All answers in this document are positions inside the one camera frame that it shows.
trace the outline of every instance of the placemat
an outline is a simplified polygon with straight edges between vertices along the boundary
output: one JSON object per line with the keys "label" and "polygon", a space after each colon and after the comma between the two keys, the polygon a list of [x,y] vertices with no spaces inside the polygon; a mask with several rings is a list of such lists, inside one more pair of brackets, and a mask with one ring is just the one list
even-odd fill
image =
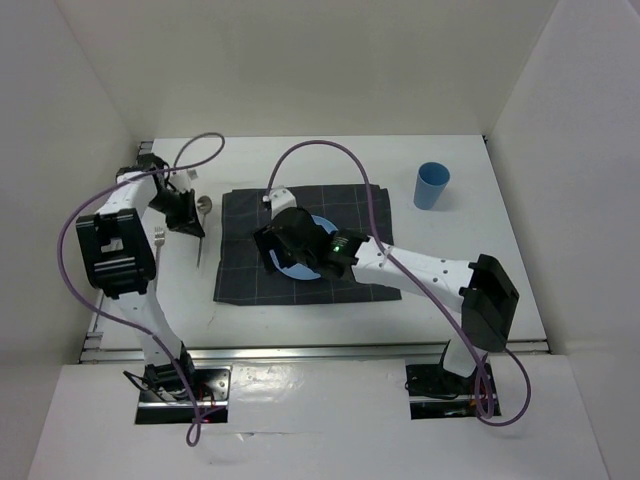
{"label": "placemat", "polygon": [[[372,185],[380,238],[393,244],[389,192]],[[312,185],[289,188],[298,206],[338,228],[371,234],[364,185]],[[300,281],[267,275],[253,232],[271,221],[262,204],[263,189],[233,190],[222,196],[222,245],[213,299],[232,305],[309,305],[400,300],[400,291],[324,279]]]}

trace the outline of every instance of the tabletop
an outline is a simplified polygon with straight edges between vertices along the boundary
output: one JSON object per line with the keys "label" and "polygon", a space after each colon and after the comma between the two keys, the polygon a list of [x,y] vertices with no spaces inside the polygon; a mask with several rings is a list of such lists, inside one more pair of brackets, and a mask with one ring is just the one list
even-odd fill
{"label": "tabletop", "polygon": [[[134,425],[126,366],[65,366],[29,479],[607,479],[567,358],[520,358],[533,398],[503,428],[411,420],[403,360],[232,365],[228,423],[195,448],[187,425]],[[506,419],[524,382],[509,357],[492,367]]]}
{"label": "tabletop", "polygon": [[[476,260],[480,253],[500,260],[520,292],[511,341],[545,340],[525,267],[509,223],[483,139],[470,136],[375,136],[325,138],[350,148],[370,181],[389,190],[395,244],[431,256]],[[172,164],[187,139],[157,139],[153,152]],[[401,301],[306,306],[232,306],[213,301],[220,259],[221,199],[233,189],[264,188],[279,156],[308,138],[229,138],[213,162],[198,169],[196,196],[209,195],[202,262],[198,239],[169,232],[159,266],[158,298],[176,334],[189,348],[379,345],[443,343],[450,326],[425,298],[408,293]],[[181,162],[210,155],[217,139],[204,139]],[[413,205],[418,167],[446,165],[451,181],[435,208]],[[283,164],[275,185],[349,184],[362,181],[353,162],[327,146],[298,150]],[[143,224],[150,241],[162,215],[147,209]],[[118,314],[108,299],[103,308]],[[133,332],[100,321],[102,349],[139,348]]]}

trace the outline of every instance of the plate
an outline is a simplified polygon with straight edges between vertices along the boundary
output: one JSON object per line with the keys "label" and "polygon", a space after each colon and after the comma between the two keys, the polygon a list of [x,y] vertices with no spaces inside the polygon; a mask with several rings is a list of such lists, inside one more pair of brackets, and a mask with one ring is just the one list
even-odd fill
{"label": "plate", "polygon": [[[313,221],[316,225],[320,225],[321,227],[323,227],[327,233],[335,232],[336,230],[338,230],[336,226],[326,218],[318,217],[317,215],[311,215],[311,218],[313,218]],[[271,259],[273,260],[273,264],[276,266],[276,268],[289,278],[293,278],[294,280],[316,280],[320,278],[320,274],[314,272],[310,268],[305,267],[300,263],[296,263],[294,266],[289,268],[281,268],[280,264],[278,263],[278,259],[276,258],[275,252],[271,250],[269,254],[271,255]]]}

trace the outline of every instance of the blue cup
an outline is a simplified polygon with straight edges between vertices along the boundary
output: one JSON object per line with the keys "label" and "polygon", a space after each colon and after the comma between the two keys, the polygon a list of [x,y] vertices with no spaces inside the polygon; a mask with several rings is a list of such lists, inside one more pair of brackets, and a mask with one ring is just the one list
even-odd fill
{"label": "blue cup", "polygon": [[449,183],[451,174],[444,165],[436,162],[424,163],[418,169],[413,204],[420,210],[430,210]]}

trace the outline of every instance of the silver fork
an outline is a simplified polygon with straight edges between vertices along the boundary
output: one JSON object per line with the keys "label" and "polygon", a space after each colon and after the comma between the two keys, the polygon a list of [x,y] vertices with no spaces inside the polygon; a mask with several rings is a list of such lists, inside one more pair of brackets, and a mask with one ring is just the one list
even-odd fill
{"label": "silver fork", "polygon": [[160,275],[160,249],[165,242],[165,229],[156,227],[153,232],[153,244],[156,246],[156,278],[154,283],[158,286],[158,276]]}

